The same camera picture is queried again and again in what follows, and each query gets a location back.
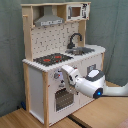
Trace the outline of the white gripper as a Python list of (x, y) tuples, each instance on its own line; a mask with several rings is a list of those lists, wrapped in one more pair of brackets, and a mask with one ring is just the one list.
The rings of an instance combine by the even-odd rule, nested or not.
[(71, 94), (76, 94), (77, 91), (75, 89), (76, 81), (81, 77), (79, 70), (74, 69), (71, 66), (64, 65), (61, 68), (63, 79), (65, 83), (66, 90)]

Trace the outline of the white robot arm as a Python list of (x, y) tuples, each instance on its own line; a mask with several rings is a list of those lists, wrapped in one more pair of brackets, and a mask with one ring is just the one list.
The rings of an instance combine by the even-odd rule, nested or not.
[(94, 99), (102, 96), (128, 97), (128, 83), (123, 87), (108, 87), (101, 70), (94, 69), (86, 77), (82, 77), (78, 69), (68, 65), (64, 65), (61, 71), (66, 90), (70, 93), (80, 92)]

